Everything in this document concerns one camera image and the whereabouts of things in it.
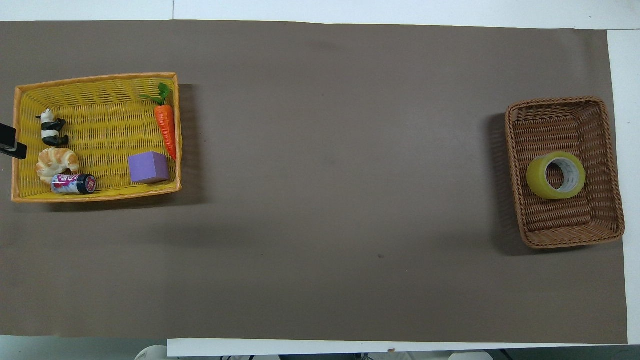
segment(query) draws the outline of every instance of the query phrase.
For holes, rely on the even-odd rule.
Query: white table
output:
[[[613,82],[624,236],[628,342],[640,344],[640,0],[23,0],[2,4],[0,20],[272,20],[507,28],[606,29]],[[537,343],[409,343],[239,339],[169,340],[170,356],[433,351],[567,346]]]

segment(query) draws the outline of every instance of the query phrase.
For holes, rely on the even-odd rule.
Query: toy carrot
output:
[[[164,138],[166,151],[175,160],[175,125],[173,124],[173,108],[170,105],[165,104],[166,98],[171,93],[171,89],[166,84],[160,83],[158,85],[158,91],[160,92],[160,97],[153,97],[149,95],[140,95],[140,97],[153,100],[158,103],[158,106],[154,108],[156,122],[158,123],[160,132]]]

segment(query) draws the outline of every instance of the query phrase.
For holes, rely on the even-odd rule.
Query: green leaf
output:
[[[160,97],[166,99],[171,93],[171,88],[167,84],[160,83],[158,84],[158,91],[160,91]]]
[[[147,95],[147,94],[145,94],[145,95],[140,95],[140,97],[141,97],[141,98],[143,98],[143,99],[153,100],[153,101],[157,102],[157,103],[158,103],[158,105],[160,105],[160,106],[164,105],[164,98],[160,98],[160,97],[152,97],[152,96],[149,96],[149,95]]]

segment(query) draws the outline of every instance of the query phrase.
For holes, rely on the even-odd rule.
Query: tape roll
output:
[[[556,189],[547,179],[547,167],[556,164],[563,173],[564,181]],[[527,183],[533,192],[543,199],[569,199],[578,195],[584,187],[586,173],[578,158],[564,151],[552,152],[534,159],[527,169]]]

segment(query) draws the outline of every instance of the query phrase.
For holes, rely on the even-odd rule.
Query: black bracket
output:
[[[23,160],[27,157],[27,145],[19,143],[15,138],[15,129],[0,124],[0,152]]]

